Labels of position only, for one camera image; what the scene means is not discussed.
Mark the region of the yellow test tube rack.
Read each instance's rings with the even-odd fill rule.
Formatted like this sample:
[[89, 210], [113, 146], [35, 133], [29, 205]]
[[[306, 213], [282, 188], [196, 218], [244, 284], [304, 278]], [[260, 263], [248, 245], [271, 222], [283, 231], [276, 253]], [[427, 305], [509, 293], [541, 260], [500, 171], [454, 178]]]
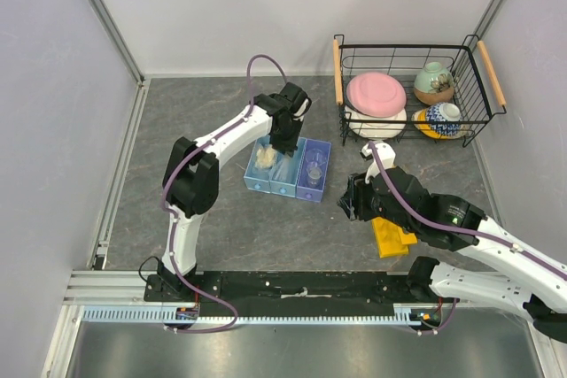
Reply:
[[404, 231], [386, 219], [375, 218], [371, 221], [371, 224], [380, 258], [408, 255], [409, 247], [417, 244], [415, 234]]

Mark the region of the small clear glass vial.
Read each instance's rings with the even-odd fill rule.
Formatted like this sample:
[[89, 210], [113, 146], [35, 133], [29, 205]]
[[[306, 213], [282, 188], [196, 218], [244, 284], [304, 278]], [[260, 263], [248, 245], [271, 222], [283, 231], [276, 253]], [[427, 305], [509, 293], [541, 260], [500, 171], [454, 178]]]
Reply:
[[310, 188], [317, 188], [321, 178], [322, 169], [320, 165], [316, 162], [311, 162], [307, 165], [307, 186]]

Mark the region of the bag of beige powder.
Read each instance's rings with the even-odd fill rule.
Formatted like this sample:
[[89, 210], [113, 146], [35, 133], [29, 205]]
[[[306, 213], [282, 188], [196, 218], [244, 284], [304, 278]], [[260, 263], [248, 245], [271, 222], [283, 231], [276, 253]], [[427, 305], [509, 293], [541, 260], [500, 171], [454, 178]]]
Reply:
[[261, 145], [256, 151], [254, 167], [261, 172], [271, 169], [277, 161], [278, 152], [271, 144]]

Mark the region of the blue three-compartment drawer box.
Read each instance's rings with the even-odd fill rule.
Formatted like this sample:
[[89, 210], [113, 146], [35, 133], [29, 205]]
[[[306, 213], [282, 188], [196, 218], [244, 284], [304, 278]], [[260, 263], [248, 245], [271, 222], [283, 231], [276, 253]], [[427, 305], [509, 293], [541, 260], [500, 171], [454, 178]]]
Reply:
[[247, 168], [245, 186], [252, 191], [320, 203], [330, 163], [331, 143], [300, 137], [291, 156], [276, 152], [270, 161], [260, 160], [269, 151], [269, 137], [256, 140]]

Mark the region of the clear plastic dropper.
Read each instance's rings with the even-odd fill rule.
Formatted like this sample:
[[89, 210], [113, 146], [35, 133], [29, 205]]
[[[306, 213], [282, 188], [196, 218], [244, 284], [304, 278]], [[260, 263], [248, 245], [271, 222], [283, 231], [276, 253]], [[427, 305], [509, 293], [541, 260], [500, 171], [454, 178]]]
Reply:
[[270, 172], [270, 180], [282, 183], [293, 181], [295, 175], [295, 161], [292, 157], [282, 156], [276, 161]]

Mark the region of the clear glass beaker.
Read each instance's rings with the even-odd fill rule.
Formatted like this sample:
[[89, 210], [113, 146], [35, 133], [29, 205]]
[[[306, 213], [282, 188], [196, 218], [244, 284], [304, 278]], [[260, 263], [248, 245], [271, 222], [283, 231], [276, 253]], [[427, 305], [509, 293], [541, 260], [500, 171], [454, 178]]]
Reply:
[[320, 149], [310, 149], [305, 154], [307, 165], [323, 166], [327, 163], [327, 154]]

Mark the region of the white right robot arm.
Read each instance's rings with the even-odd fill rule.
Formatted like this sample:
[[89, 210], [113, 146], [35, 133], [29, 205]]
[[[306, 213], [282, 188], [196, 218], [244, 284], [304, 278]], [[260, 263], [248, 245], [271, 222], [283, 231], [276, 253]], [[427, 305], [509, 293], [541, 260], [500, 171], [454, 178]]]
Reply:
[[434, 248], [491, 267], [483, 276], [419, 256], [406, 278], [415, 301], [458, 298], [512, 312], [541, 334], [566, 340], [566, 266], [528, 247], [466, 200], [431, 193], [398, 167], [368, 177], [352, 174], [338, 206], [349, 220], [384, 219]]

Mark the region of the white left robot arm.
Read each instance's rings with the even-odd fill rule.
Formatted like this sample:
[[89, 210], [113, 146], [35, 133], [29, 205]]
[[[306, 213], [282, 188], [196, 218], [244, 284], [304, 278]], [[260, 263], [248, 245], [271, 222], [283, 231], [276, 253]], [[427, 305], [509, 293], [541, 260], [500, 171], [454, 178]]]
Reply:
[[223, 166], [257, 139], [267, 136], [272, 148], [291, 155], [312, 100], [294, 83], [280, 92], [255, 96], [232, 120], [195, 140], [179, 138], [173, 145], [163, 178], [162, 209], [169, 216], [165, 253], [157, 275], [175, 301], [194, 291], [199, 229], [220, 191]]

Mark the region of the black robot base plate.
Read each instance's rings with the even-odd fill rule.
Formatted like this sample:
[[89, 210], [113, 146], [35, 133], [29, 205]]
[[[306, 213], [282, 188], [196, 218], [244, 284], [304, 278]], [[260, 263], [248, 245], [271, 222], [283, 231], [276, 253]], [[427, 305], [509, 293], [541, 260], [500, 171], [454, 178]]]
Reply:
[[377, 313], [396, 304], [436, 304], [430, 285], [440, 262], [416, 258], [408, 273], [387, 272], [248, 272], [190, 273], [193, 286], [243, 313]]

